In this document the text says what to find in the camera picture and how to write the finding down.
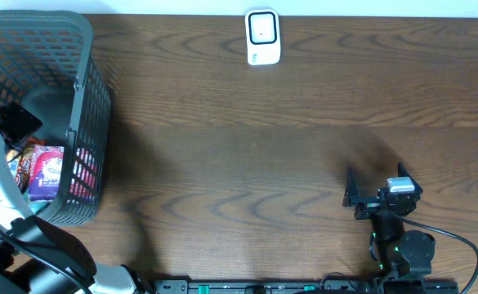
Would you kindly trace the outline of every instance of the plastic basket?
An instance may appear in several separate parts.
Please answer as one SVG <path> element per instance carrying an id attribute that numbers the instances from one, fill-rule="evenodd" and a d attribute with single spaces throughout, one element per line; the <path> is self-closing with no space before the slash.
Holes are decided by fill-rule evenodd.
<path id="1" fill-rule="evenodd" d="M 38 212 L 80 225 L 100 201 L 111 99 L 91 56 L 93 31 L 68 11 L 0 11 L 0 105 L 42 120 L 34 134 L 65 147 L 56 199 Z"/>

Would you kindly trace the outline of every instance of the black square outline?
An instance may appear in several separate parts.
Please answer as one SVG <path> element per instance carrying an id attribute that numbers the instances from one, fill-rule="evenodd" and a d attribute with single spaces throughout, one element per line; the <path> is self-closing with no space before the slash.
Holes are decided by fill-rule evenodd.
<path id="1" fill-rule="evenodd" d="M 263 14 L 271 14 L 271 16 L 273 16 L 273 30 L 275 32 L 275 38 L 273 39 L 273 41 L 269 41 L 269 42 L 254 42 L 252 38 L 252 16 L 263 15 Z M 274 42 L 277 42 L 277 19 L 275 18 L 275 14 L 273 12 L 270 12 L 270 11 L 253 12 L 252 14 L 248 16 L 248 24 L 249 24 L 249 41 L 253 45 L 265 45 L 265 44 L 273 44 Z"/>

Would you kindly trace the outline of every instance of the white wall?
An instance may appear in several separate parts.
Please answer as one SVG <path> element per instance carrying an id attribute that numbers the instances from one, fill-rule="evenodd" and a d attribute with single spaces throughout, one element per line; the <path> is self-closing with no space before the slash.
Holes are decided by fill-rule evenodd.
<path id="1" fill-rule="evenodd" d="M 244 15 L 252 7 L 282 16 L 478 17 L 478 0 L 0 0 L 0 9 L 79 13 Z"/>

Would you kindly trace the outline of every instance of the table surface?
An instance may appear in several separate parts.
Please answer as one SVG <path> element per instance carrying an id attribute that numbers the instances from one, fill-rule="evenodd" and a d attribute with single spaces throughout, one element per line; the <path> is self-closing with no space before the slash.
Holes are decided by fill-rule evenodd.
<path id="1" fill-rule="evenodd" d="M 478 246 L 478 20 L 283 17 L 281 61 L 252 67 L 242 17 L 87 18 L 114 109 L 99 213 L 67 230 L 96 261 L 378 272 L 369 221 L 342 207 L 346 169 L 373 195 L 399 161 L 425 191 L 409 218 Z M 432 277 L 463 288 L 473 251 L 435 237 Z"/>

